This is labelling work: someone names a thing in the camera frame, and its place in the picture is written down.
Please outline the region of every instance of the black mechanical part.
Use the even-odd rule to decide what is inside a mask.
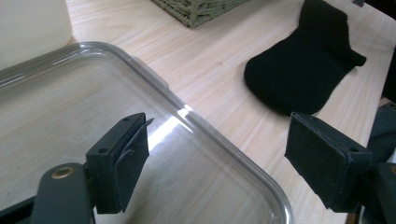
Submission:
[[[35,197],[0,211],[1,224],[92,224],[92,209],[125,211],[149,156],[144,113],[120,120],[86,154],[84,165],[67,163],[47,171]]]
[[[368,172],[369,150],[313,116],[292,113],[285,156],[327,208],[354,212],[352,192]]]
[[[375,189],[386,223],[396,223],[396,164],[381,163],[376,172]]]
[[[32,197],[0,211],[0,223],[29,224],[34,204],[35,197]]]
[[[90,191],[98,214],[125,211],[149,156],[146,116],[120,120],[86,154]]]
[[[389,102],[376,111],[367,149],[373,153],[373,165],[386,161],[396,148],[396,104]]]
[[[367,149],[313,116],[292,113],[285,156],[327,208],[396,223],[396,105],[381,106]]]
[[[81,164],[67,163],[44,173],[30,223],[94,223]]]

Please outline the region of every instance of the brass screw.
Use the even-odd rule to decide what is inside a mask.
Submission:
[[[58,170],[53,172],[51,177],[53,179],[62,179],[62,178],[70,176],[73,173],[74,173],[74,168],[66,166],[66,167],[59,168]]]

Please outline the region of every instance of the light wood surface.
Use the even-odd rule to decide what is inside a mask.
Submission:
[[[351,46],[368,60],[342,80],[316,116],[365,146],[395,47],[396,22],[368,5],[330,3],[348,14]],[[277,181],[296,223],[344,223],[346,214],[326,210],[284,157],[290,119],[261,104],[243,82],[248,59],[297,27],[302,4],[251,0],[192,30],[149,0],[67,0],[72,42],[107,42],[149,65]]]

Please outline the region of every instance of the plastic container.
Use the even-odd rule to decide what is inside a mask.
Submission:
[[[71,37],[64,0],[0,0],[0,70],[59,49]]]
[[[178,99],[138,59],[81,43],[0,71],[0,210],[145,112],[149,157],[125,214],[98,223],[293,223],[271,176]]]

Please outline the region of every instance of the green wicker basket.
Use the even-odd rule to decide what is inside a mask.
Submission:
[[[152,0],[183,24],[194,28],[247,0]]]

